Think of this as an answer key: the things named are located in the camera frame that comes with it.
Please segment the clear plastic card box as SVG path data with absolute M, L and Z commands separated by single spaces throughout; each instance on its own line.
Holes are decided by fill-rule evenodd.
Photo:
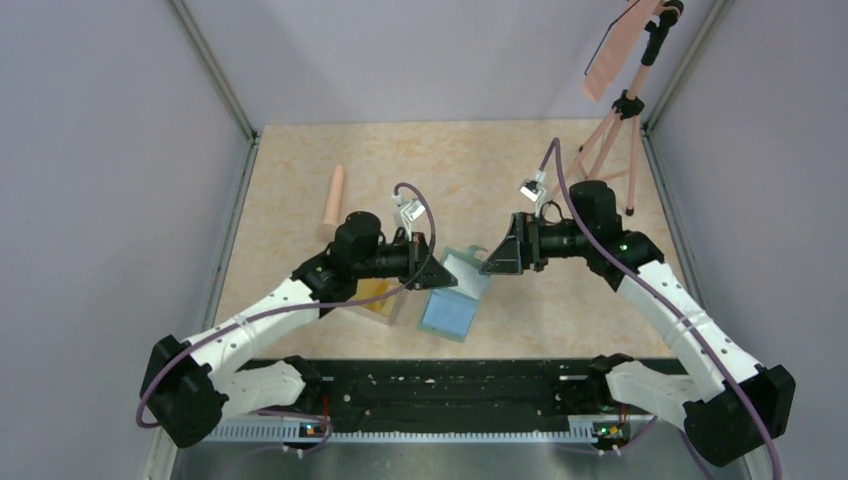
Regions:
M 352 301 L 369 299 L 383 295 L 401 286 L 393 279 L 363 279 L 358 282 L 357 292 Z M 350 307 L 355 314 L 373 320 L 385 326 L 392 326 L 400 315 L 408 291 L 401 289 L 392 296 L 378 299 L 368 304 Z

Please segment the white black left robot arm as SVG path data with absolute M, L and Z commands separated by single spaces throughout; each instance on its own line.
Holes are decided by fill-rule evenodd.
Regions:
M 258 369 L 245 364 L 293 330 L 356 305 L 360 281 L 389 278 L 407 290 L 458 283 L 435 259 L 423 233 L 398 228 L 387 241 L 374 214 L 348 215 L 322 252 L 262 300 L 205 332 L 184 340 L 168 335 L 152 347 L 138 426 L 160 428 L 176 447 L 188 448 L 234 416 L 277 406 L 302 414 L 314 410 L 320 378 L 302 358 Z

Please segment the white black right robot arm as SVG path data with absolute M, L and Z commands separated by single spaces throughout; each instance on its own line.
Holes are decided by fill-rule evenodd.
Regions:
M 675 426 L 717 467 L 764 448 L 780 478 L 775 441 L 785 432 L 794 398 L 792 375 L 783 366 L 764 366 L 721 329 L 661 250 L 645 234 L 623 227 L 606 183 L 573 184 L 565 196 L 570 216 L 556 222 L 544 216 L 549 200 L 541 181 L 528 180 L 520 190 L 535 207 L 513 214 L 482 272 L 520 275 L 540 272 L 552 259 L 582 258 L 648 321 L 685 370 L 678 378 L 625 354 L 599 356 L 589 366 L 589 404 L 600 412 L 620 404 L 643 410 Z

